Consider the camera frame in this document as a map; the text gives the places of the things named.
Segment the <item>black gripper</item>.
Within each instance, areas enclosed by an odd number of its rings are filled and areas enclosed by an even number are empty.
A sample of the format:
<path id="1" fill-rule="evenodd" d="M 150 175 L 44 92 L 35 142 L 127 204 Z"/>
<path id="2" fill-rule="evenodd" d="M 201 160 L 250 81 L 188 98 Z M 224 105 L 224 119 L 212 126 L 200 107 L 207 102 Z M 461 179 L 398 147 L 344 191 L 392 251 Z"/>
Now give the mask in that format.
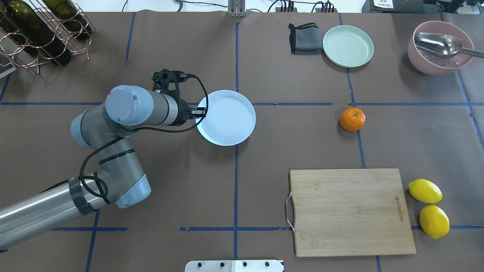
<path id="1" fill-rule="evenodd" d="M 190 108 L 183 99 L 178 102 L 178 125 L 185 124 L 188 119 L 202 119 L 206 114 L 207 109 L 205 107 Z"/>

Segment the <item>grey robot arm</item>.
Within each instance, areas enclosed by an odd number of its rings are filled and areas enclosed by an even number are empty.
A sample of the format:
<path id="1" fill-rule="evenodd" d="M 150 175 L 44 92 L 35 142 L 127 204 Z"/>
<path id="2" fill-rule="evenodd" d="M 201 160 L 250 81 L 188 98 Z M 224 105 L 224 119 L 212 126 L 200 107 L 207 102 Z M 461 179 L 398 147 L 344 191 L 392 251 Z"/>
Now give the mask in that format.
<path id="1" fill-rule="evenodd" d="M 105 205 L 124 209 L 147 198 L 150 184 L 130 136 L 182 125 L 187 119 L 202 121 L 208 113 L 207 97 L 204 102 L 204 107 L 192 108 L 177 90 L 170 94 L 132 85 L 114 87 L 104 103 L 71 123 L 72 137 L 92 149 L 78 174 L 1 209 L 1 252 Z"/>

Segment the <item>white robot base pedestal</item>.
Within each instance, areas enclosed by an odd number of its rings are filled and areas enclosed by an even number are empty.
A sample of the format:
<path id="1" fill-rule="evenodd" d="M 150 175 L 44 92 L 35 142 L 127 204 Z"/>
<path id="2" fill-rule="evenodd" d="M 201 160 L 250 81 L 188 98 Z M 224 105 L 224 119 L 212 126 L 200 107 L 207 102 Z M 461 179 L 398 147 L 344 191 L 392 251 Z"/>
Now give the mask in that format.
<path id="1" fill-rule="evenodd" d="M 282 260 L 192 260 L 185 272 L 284 272 Z"/>

